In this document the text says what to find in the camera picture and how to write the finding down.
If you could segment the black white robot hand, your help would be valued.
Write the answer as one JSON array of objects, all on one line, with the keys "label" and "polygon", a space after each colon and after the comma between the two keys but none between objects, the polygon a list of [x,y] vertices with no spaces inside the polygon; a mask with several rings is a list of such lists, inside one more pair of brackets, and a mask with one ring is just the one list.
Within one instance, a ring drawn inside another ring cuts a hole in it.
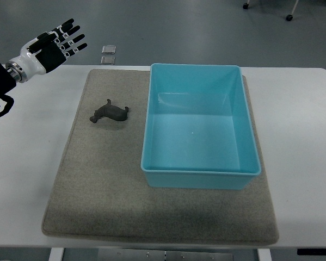
[{"label": "black white robot hand", "polygon": [[44,32],[27,42],[18,57],[6,63],[6,70],[17,82],[26,82],[33,76],[47,74],[65,63],[69,57],[87,47],[80,43],[84,34],[75,36],[80,26],[69,19],[49,32]]}]

